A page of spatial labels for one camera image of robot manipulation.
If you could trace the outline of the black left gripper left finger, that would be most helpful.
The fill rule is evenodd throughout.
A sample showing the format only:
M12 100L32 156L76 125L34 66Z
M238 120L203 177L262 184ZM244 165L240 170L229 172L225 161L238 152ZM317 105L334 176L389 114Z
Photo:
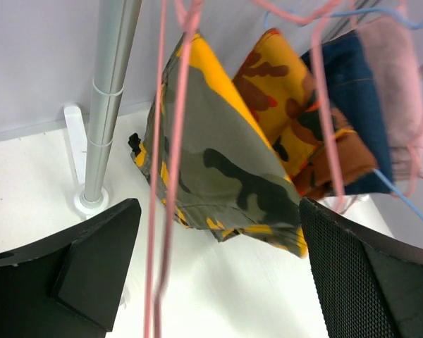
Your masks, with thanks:
M0 337L105 337L140 224L137 199L0 253Z

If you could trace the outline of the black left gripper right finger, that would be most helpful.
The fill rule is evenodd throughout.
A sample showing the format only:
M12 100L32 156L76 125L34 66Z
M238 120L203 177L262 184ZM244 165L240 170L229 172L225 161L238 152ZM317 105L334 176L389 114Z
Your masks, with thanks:
M423 337L423 249L316 201L299 205L330 337Z

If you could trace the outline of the yellow camouflage trousers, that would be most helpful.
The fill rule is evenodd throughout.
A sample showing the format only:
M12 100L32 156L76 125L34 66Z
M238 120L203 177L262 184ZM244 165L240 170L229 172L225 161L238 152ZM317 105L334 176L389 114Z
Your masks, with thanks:
M191 43L174 220L304 257L300 196L201 34Z

